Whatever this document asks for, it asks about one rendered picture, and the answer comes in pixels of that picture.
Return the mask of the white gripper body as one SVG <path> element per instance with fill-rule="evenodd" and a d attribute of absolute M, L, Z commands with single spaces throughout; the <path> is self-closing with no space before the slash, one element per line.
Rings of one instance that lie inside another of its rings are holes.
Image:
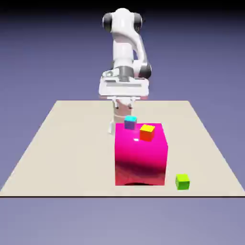
<path fill-rule="evenodd" d="M 129 81 L 119 81 L 119 77 L 101 77 L 99 95 L 105 99 L 133 97 L 146 98 L 149 94 L 149 80 L 132 78 Z"/>

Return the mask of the small blue cube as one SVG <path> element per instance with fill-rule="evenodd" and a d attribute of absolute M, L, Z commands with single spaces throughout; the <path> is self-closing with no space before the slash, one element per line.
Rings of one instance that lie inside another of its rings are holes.
<path fill-rule="evenodd" d="M 137 124 L 137 117 L 127 115 L 124 119 L 124 128 L 128 130 L 134 130 Z"/>

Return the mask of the small orange cube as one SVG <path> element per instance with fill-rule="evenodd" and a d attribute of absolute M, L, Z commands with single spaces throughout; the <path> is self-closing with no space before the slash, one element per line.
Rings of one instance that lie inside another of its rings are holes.
<path fill-rule="evenodd" d="M 143 141 L 152 141 L 155 135 L 155 126 L 143 124 L 139 131 L 139 138 Z"/>

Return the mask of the small green cube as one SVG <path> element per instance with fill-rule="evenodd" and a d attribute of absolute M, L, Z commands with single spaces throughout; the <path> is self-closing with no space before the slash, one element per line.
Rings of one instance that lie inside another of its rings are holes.
<path fill-rule="evenodd" d="M 187 174 L 176 174 L 175 183 L 177 190 L 188 190 L 190 180 Z"/>

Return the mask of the large pink box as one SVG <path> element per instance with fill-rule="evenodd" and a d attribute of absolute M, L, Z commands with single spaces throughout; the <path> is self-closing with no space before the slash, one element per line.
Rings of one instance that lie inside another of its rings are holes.
<path fill-rule="evenodd" d="M 163 126 L 151 124 L 155 129 L 151 141 L 140 138 L 142 123 L 134 130 L 125 129 L 124 124 L 115 126 L 115 185 L 159 185 L 165 184 L 168 144 Z"/>

